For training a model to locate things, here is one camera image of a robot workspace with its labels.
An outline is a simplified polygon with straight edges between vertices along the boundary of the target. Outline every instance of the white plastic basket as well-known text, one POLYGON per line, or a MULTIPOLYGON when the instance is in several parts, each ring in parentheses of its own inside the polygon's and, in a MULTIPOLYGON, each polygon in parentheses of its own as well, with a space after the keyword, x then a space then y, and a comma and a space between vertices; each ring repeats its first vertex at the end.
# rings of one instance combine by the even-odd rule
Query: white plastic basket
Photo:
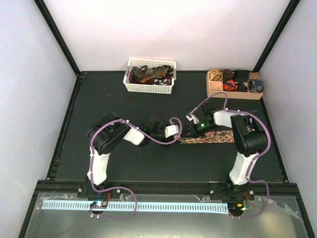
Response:
POLYGON ((142 92, 142 93, 164 93, 171 94, 174 81, 176 80, 176 62, 169 60, 156 60, 156 59, 130 59, 128 62, 128 68, 125 72, 123 83, 129 92, 142 92), (129 73, 134 66, 142 67, 147 65, 148 68, 158 67, 163 65, 169 65, 173 68, 172 84, 170 86, 164 85, 145 85, 130 83, 129 73))

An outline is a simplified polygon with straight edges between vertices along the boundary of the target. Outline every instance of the wall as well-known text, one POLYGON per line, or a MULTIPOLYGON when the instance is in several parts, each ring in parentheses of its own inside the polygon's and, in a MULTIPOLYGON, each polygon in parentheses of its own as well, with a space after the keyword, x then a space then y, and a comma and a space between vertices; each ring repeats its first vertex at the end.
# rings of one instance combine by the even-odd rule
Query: wall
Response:
POLYGON ((34 1, 1 1, 0 18, 0 234, 12 238, 45 179, 75 75, 34 1))
POLYGON ((81 70, 129 58, 253 69, 289 0, 45 0, 81 70))
POLYGON ((288 175, 317 233, 317 2, 301 1, 261 69, 265 102, 288 175))

